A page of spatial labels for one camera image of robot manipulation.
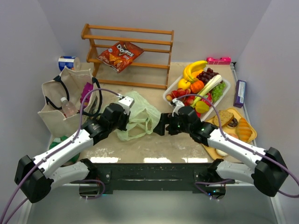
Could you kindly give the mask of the light green plastic bag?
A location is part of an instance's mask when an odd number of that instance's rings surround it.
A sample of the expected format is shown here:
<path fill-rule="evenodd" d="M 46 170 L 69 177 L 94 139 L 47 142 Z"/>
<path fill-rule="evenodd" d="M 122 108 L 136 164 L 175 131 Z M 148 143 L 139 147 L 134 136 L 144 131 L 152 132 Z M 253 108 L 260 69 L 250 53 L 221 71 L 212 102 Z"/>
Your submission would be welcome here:
<path fill-rule="evenodd" d="M 130 109 L 127 130 L 115 131 L 118 138 L 121 141 L 129 141 L 152 134 L 159 123 L 161 112 L 136 91 L 127 92 L 125 95 L 133 98 L 135 102 Z"/>

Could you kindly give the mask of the purple snack bag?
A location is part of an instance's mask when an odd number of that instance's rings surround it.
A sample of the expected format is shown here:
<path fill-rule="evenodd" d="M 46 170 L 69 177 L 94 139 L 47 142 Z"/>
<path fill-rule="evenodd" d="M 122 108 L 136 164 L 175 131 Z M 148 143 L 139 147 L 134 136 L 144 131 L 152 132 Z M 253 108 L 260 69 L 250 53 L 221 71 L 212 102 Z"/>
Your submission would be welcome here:
<path fill-rule="evenodd" d="M 84 107 L 88 106 L 91 94 L 86 97 L 85 101 L 83 99 L 91 90 L 93 90 L 93 84 L 87 82 L 83 88 L 83 91 L 81 93 L 81 98 L 80 98 L 80 102 L 84 105 Z"/>

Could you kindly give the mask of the clear plastic water bottle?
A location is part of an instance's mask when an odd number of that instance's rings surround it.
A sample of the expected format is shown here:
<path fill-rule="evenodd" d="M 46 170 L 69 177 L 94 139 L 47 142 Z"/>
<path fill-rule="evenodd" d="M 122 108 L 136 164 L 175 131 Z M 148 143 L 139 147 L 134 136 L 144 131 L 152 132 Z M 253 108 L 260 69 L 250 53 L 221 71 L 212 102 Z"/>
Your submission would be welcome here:
<path fill-rule="evenodd" d="M 78 110 L 76 109 L 75 105 L 67 100 L 66 97 L 62 97 L 61 99 L 62 103 L 62 110 L 67 118 L 74 116 L 78 113 Z"/>

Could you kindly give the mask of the beige canvas tote bag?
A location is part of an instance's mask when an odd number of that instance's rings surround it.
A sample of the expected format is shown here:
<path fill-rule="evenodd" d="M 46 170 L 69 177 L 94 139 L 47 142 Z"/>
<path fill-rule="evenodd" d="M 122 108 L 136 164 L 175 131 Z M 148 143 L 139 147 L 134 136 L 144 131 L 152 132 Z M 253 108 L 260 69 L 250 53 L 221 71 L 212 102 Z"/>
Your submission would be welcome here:
<path fill-rule="evenodd" d="M 45 105 L 38 115 L 54 137 L 71 136 L 79 122 L 100 114 L 103 96 L 93 68 L 71 70 L 65 67 L 59 75 L 42 84 Z"/>

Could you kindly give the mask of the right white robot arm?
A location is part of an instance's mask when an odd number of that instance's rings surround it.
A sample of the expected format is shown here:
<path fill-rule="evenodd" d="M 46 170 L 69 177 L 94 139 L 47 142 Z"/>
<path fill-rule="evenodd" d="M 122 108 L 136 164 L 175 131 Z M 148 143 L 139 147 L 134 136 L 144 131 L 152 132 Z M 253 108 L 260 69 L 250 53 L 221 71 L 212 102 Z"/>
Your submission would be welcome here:
<path fill-rule="evenodd" d="M 217 159 L 214 172 L 221 178 L 253 184 L 261 193 L 274 197 L 288 173 L 281 153 L 270 147 L 268 150 L 238 140 L 220 130 L 214 124 L 201 121 L 189 106 L 172 113 L 162 113 L 154 133 L 163 136 L 187 133 L 197 143 L 219 149 L 235 157 L 239 163 Z"/>

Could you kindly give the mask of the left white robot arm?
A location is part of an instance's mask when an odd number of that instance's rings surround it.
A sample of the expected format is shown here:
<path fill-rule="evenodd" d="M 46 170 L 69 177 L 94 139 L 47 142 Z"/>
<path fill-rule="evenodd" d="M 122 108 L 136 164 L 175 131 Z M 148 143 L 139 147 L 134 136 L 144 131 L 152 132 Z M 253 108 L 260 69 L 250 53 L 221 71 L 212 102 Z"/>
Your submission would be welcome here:
<path fill-rule="evenodd" d="M 107 106 L 98 120 L 88 120 L 79 130 L 51 150 L 18 161 L 14 181 L 31 203 L 44 199 L 51 190 L 76 180 L 85 179 L 90 168 L 83 162 L 72 168 L 62 165 L 81 151 L 106 139 L 116 129 L 125 131 L 134 100 L 125 97 Z"/>

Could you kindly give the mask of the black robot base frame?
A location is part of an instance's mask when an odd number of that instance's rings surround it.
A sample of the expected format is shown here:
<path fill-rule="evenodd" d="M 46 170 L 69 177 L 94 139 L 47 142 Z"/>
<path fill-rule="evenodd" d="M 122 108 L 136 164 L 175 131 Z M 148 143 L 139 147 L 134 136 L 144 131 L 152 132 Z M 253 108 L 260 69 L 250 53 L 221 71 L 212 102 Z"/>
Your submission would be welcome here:
<path fill-rule="evenodd" d="M 88 175 L 79 188 L 81 196 L 116 191 L 191 191 L 208 196 L 223 195 L 224 185 L 234 180 L 216 173 L 212 163 L 92 163 L 82 159 Z"/>

